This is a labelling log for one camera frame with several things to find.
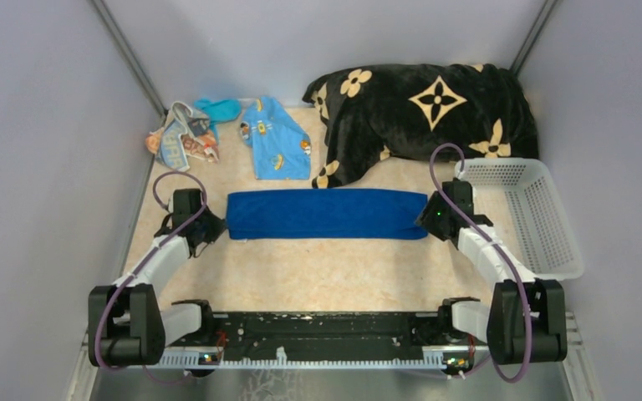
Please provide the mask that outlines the dark blue towel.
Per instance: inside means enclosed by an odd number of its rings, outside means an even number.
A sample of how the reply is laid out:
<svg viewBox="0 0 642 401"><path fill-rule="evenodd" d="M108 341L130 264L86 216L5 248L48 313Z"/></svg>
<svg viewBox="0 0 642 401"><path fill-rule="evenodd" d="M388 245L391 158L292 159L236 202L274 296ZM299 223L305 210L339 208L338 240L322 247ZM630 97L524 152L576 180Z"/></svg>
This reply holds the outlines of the dark blue towel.
<svg viewBox="0 0 642 401"><path fill-rule="evenodd" d="M428 236L416 225L427 195L386 189L287 189L231 193L233 240L391 239Z"/></svg>

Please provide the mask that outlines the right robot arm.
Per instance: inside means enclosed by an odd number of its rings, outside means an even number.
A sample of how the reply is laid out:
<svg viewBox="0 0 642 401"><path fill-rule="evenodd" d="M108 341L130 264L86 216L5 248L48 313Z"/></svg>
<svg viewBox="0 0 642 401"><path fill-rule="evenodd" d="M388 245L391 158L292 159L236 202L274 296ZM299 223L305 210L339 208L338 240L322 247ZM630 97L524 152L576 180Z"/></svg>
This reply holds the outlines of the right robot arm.
<svg viewBox="0 0 642 401"><path fill-rule="evenodd" d="M415 221L449 241L492 289L485 305L474 297L445 299L437 332L458 344L467 335L485 343L497 366L563 361L568 353L561 283L530 272L500 240L492 221L474 210L473 187L453 179L439 184Z"/></svg>

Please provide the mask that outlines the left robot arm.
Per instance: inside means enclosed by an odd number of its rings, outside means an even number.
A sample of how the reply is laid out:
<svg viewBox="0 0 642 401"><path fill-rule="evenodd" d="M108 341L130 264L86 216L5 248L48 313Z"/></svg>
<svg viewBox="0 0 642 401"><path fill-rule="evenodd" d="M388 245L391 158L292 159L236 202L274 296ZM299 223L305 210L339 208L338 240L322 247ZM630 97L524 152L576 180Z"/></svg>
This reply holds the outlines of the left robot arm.
<svg viewBox="0 0 642 401"><path fill-rule="evenodd" d="M184 336L198 346L217 337L210 303L192 299L161 310L158 294L179 268L200 256L226 229L200 189L175 190L168 212L135 268L88 296L89 361L98 368L157 364Z"/></svg>

